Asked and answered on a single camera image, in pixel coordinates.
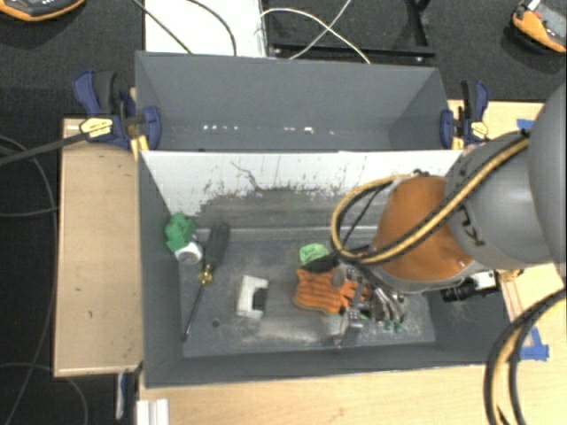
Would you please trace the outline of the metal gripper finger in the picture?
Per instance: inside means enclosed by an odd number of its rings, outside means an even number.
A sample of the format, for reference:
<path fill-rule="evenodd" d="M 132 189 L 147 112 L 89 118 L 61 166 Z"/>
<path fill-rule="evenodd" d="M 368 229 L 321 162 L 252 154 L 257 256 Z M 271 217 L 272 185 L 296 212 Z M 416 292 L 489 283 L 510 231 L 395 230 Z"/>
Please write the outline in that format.
<path fill-rule="evenodd" d="M 359 271 L 350 265 L 338 265 L 331 277 L 331 285 L 338 289 L 344 285 L 345 282 L 359 282 Z"/>
<path fill-rule="evenodd" d="M 357 309 L 347 310 L 342 317 L 338 333 L 338 347 L 350 348 L 357 344 L 357 340 L 364 329 L 361 312 Z"/>

